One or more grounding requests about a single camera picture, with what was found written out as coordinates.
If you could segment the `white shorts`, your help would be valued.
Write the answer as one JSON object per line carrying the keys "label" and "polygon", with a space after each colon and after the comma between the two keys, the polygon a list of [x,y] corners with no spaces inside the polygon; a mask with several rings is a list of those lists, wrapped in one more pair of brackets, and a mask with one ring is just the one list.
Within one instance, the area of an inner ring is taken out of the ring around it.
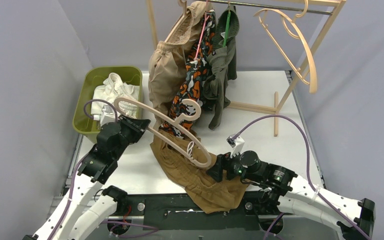
{"label": "white shorts", "polygon": [[[114,100],[119,97],[140,100],[141,89],[138,85],[128,84],[123,82],[120,75],[115,72],[111,72],[108,77],[103,81],[102,85],[95,88],[92,99],[100,99],[109,102],[114,105]],[[96,120],[100,119],[102,114],[102,108],[109,107],[107,104],[99,101],[91,103],[91,115]],[[136,118],[139,108],[129,102],[119,102],[119,108],[129,117]]]}

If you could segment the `olive green plastic basket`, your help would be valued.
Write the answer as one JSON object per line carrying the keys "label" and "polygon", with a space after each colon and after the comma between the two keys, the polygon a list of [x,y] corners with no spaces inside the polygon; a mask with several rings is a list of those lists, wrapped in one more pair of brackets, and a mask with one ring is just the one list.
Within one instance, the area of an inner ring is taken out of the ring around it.
{"label": "olive green plastic basket", "polygon": [[129,85],[138,86],[138,101],[144,98],[142,71],[135,66],[101,66],[90,70],[85,78],[80,95],[78,97],[76,109],[72,120],[72,126],[79,134],[84,135],[92,143],[97,142],[97,135],[100,132],[100,122],[89,118],[85,112],[91,113],[91,104],[88,104],[84,111],[85,104],[93,98],[95,88],[104,84],[110,73],[116,73],[123,82]]}

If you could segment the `camouflage patterned shorts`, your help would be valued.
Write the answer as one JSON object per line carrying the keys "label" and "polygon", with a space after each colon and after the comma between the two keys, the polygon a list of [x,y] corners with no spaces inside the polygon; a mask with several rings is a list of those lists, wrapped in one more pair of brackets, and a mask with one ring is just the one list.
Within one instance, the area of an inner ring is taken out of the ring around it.
{"label": "camouflage patterned shorts", "polygon": [[207,12],[208,20],[206,22],[203,38],[200,45],[198,59],[194,60],[197,45],[200,38],[202,24],[204,23],[204,14],[198,22],[198,36],[192,38],[192,45],[189,50],[184,50],[186,54],[184,63],[185,74],[180,77],[180,82],[174,87],[174,96],[169,102],[170,109],[167,116],[175,119],[181,113],[192,114],[192,110],[187,110],[181,103],[182,99],[195,100],[200,106],[207,102],[204,97],[204,83],[212,75],[211,65],[208,57],[213,51],[213,38],[215,36],[215,11],[213,9]]}

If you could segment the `dark green shorts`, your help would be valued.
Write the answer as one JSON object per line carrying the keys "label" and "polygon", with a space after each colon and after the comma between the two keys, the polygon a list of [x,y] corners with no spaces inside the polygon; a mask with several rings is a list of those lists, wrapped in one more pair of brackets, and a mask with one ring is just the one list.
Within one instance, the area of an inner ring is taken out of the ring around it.
{"label": "dark green shorts", "polygon": [[[231,12],[230,25],[226,46],[223,47],[225,37],[225,25],[228,10]],[[237,43],[236,36],[240,30],[240,21],[236,7],[229,5],[220,15],[215,26],[215,36],[213,37],[213,50],[208,56],[212,75],[204,83],[204,97],[206,103],[203,108],[206,111],[213,111],[214,116],[208,128],[215,130],[222,121],[223,110],[227,108],[231,101],[227,98],[226,92],[228,81],[237,79]]]}

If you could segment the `green hanger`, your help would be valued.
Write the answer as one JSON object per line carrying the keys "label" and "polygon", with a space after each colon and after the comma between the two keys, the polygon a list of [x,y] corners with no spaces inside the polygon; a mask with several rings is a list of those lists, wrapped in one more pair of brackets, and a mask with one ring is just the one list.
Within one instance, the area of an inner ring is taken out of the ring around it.
{"label": "green hanger", "polygon": [[231,10],[229,9],[227,12],[227,15],[226,15],[224,40],[223,40],[223,44],[222,44],[223,47],[225,47],[227,45],[227,40],[229,37],[230,18],[231,18]]}

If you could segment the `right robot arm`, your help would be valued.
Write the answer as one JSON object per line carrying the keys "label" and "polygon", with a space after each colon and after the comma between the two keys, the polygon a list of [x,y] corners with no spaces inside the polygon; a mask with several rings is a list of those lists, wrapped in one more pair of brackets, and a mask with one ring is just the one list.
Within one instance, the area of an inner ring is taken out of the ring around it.
{"label": "right robot arm", "polygon": [[219,154],[206,171],[216,182],[239,179],[243,184],[266,192],[262,209],[269,213],[300,216],[323,224],[345,240],[368,240],[373,236],[375,203],[364,198],[351,199],[309,183],[294,171],[261,161],[256,152],[245,151],[235,157]]}

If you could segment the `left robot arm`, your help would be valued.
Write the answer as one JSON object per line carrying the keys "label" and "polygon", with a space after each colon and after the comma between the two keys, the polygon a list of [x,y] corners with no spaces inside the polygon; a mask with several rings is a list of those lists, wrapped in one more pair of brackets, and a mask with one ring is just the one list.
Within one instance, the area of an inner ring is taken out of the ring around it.
{"label": "left robot arm", "polygon": [[25,240],[84,240],[113,213],[128,207],[127,193],[115,186],[102,188],[118,167],[129,145],[137,143],[149,119],[122,116],[104,124],[96,144],[77,163],[68,192],[47,221]]}

